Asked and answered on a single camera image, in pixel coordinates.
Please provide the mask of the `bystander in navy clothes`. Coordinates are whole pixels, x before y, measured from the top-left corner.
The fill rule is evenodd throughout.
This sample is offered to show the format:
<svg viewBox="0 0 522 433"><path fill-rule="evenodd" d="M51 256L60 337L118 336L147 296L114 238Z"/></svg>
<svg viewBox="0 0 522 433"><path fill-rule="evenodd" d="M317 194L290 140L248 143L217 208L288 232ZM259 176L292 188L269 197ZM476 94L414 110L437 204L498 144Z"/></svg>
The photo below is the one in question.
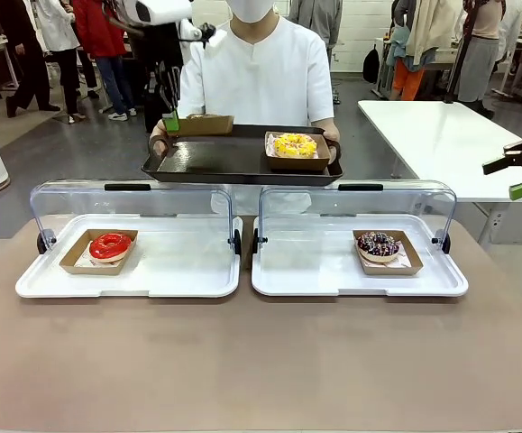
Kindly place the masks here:
<svg viewBox="0 0 522 433"><path fill-rule="evenodd" d="M158 25L154 27L148 27L144 30L145 36L145 48L146 48L146 56L144 60L145 69L147 73L147 84L144 88L144 116L145 116L145 124L147 130L151 130L154 125L157 124L159 120L161 120L162 112L158 107L157 99L153 93L152 87L152 73L149 72L149 41L151 38L177 38L179 39L178 29L174 23L168 23L163 25ZM174 67L172 69L172 74L169 77L169 86L168 88L174 93L174 97L177 102L177 107L179 104L179 73L181 68Z"/></svg>

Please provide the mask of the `yellow sprinkled donut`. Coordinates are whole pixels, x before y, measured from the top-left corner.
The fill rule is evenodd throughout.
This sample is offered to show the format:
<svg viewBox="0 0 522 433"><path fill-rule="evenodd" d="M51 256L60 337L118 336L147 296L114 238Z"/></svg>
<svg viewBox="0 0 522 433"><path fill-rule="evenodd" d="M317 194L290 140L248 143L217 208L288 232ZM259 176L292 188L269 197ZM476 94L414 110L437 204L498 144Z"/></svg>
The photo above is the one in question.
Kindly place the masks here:
<svg viewBox="0 0 522 433"><path fill-rule="evenodd" d="M314 159L317 143L306 134L282 134L273 140L275 155L282 158Z"/></svg>

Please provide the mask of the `dark donut with coloured sprinkles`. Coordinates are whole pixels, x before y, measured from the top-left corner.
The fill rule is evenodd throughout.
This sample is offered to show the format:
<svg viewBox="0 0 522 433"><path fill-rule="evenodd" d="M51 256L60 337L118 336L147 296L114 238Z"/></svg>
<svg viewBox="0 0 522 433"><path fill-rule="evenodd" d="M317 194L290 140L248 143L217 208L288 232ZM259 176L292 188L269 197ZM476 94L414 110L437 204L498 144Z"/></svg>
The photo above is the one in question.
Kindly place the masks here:
<svg viewBox="0 0 522 433"><path fill-rule="evenodd" d="M385 232L366 232L356 238L359 254L371 263L393 262L400 252L399 243Z"/></svg>

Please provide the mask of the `white plastic display tray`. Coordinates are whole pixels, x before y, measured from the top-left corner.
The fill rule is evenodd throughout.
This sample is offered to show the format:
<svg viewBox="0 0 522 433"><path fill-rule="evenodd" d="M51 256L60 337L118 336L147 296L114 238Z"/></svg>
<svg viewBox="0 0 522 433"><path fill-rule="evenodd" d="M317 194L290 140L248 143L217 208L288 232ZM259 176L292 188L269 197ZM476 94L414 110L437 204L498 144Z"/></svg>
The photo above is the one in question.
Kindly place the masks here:
<svg viewBox="0 0 522 433"><path fill-rule="evenodd" d="M252 258L252 285L267 296L461 297L469 283L430 227L405 214L272 216L255 224L262 243ZM400 230L423 264L412 276L365 273L353 233Z"/></svg>
<svg viewBox="0 0 522 433"><path fill-rule="evenodd" d="M75 216L56 243L39 255L15 284L22 298L222 298L238 285L240 257L229 243L240 218L181 215ZM135 245L114 275L71 274L61 259L87 231L133 230Z"/></svg>

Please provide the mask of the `brown cardboard donut box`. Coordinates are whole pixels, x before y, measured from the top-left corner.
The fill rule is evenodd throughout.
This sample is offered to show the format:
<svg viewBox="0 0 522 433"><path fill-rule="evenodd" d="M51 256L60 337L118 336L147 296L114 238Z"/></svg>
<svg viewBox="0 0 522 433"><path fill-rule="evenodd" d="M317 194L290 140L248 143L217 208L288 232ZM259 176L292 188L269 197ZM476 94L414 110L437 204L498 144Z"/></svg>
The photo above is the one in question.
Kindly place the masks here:
<svg viewBox="0 0 522 433"><path fill-rule="evenodd" d="M317 143L317 157L314 159L282 158L275 155L273 140L282 134L306 134ZM327 142L322 134L299 132L273 132L265 134L265 154L272 170L323 171L329 165L330 153Z"/></svg>

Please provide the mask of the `white side table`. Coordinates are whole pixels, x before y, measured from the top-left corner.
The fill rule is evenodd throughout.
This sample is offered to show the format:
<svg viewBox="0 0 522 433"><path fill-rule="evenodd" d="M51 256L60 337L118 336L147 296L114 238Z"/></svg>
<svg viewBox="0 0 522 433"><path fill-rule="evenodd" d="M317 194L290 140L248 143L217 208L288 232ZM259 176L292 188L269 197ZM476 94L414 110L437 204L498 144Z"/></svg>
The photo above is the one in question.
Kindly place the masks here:
<svg viewBox="0 0 522 433"><path fill-rule="evenodd" d="M522 199L509 197L522 168L482 172L517 135L458 103L362 100L358 107L396 154L397 168L455 193L454 217L479 244L522 244Z"/></svg>

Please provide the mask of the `dark brown serving tray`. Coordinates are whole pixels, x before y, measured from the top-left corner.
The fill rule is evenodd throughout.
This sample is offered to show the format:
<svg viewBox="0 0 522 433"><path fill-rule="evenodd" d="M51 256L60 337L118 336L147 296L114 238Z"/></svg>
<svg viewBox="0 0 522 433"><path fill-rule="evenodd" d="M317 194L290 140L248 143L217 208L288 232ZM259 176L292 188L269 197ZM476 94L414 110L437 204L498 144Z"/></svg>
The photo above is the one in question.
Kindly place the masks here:
<svg viewBox="0 0 522 433"><path fill-rule="evenodd" d="M170 137L165 156L151 154L142 171L160 182L324 187L343 176L339 161L323 171L272 170L265 134L323 134L316 127L237 124L228 135Z"/></svg>

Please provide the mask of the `bystander in grey skirt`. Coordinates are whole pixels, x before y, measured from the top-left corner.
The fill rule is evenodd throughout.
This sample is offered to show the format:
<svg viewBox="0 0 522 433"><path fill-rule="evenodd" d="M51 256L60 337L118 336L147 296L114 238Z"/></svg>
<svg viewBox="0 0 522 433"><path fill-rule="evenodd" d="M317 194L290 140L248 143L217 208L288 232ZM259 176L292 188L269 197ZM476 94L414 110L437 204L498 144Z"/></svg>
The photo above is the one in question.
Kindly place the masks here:
<svg viewBox="0 0 522 433"><path fill-rule="evenodd" d="M457 99L471 109L482 107L499 46L505 0L463 0L467 13L463 37L471 35L458 81Z"/></svg>

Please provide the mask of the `person left forearm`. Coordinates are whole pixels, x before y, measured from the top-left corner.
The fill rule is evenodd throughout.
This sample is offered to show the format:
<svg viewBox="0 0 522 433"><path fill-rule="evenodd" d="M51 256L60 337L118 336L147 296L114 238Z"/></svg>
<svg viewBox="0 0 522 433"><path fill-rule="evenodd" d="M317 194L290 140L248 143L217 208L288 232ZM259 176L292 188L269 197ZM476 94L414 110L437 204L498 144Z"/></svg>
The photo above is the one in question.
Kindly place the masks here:
<svg viewBox="0 0 522 433"><path fill-rule="evenodd" d="M328 137L330 140L337 140L339 137L339 131L334 123L333 118L321 119L311 123L312 126L322 129L323 136Z"/></svg>

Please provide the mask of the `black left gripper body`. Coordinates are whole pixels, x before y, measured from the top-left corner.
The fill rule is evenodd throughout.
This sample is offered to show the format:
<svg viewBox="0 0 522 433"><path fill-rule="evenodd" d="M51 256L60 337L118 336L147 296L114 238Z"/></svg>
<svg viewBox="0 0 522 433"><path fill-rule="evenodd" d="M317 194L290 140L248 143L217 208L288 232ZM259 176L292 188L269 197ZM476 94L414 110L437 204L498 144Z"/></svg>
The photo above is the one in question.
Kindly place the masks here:
<svg viewBox="0 0 522 433"><path fill-rule="evenodd" d="M174 67L183 66L180 41L177 38L151 38L149 41L149 72L164 87L169 86L169 77Z"/></svg>

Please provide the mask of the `chocolate sprinkled donut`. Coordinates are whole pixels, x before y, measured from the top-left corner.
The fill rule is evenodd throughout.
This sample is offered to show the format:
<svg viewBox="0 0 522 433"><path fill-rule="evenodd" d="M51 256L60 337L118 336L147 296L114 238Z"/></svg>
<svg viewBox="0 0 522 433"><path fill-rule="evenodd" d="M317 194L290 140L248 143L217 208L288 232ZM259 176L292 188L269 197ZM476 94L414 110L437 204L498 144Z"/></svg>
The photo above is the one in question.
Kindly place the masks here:
<svg viewBox="0 0 522 433"><path fill-rule="evenodd" d="M385 232L392 236L400 245L400 252L398 257L390 263L379 264L371 263L365 260L358 252L356 247L356 238L366 232ZM363 271L370 276L414 276L424 266L417 250L411 243L406 233L402 230L353 230L353 242L355 251L358 254L359 260L362 264Z"/></svg>

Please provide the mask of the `black backpack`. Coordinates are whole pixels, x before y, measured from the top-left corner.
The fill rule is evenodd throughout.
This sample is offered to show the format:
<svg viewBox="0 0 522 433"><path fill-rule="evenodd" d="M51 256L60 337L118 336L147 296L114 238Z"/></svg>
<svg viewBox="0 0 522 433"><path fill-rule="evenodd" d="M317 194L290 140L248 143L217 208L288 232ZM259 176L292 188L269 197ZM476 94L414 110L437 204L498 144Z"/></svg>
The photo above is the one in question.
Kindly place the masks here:
<svg viewBox="0 0 522 433"><path fill-rule="evenodd" d="M365 81L374 84L377 82L380 71L380 55L373 45L372 49L365 56L362 64L362 77Z"/></svg>

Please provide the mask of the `bystander in orange shorts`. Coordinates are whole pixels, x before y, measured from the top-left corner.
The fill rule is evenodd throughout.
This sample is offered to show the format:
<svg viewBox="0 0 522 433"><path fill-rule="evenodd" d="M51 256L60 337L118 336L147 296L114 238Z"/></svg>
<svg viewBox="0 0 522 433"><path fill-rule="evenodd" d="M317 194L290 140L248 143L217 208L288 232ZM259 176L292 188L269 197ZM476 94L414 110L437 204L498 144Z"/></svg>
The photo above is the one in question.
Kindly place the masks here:
<svg viewBox="0 0 522 433"><path fill-rule="evenodd" d="M452 0L396 0L387 62L394 69L391 100L412 101L426 65L451 44Z"/></svg>

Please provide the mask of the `white face mask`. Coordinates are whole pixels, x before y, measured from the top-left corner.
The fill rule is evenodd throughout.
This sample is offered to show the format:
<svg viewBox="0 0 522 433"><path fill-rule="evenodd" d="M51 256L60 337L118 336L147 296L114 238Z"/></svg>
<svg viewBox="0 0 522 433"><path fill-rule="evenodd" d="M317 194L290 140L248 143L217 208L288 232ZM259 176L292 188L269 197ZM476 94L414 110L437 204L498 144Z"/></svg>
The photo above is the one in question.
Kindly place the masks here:
<svg viewBox="0 0 522 433"><path fill-rule="evenodd" d="M232 15L243 23L257 23L272 9L273 0L225 0Z"/></svg>

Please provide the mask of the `person right hand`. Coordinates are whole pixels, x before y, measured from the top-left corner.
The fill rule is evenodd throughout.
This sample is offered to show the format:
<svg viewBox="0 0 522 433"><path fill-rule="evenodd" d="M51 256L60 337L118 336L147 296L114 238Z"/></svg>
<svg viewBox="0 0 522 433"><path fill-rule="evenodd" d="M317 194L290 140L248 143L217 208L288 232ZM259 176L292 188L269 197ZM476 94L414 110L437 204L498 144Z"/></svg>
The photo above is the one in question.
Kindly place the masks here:
<svg viewBox="0 0 522 433"><path fill-rule="evenodd" d="M149 151L151 154L162 157L169 150L169 135L162 120L154 126L149 139Z"/></svg>

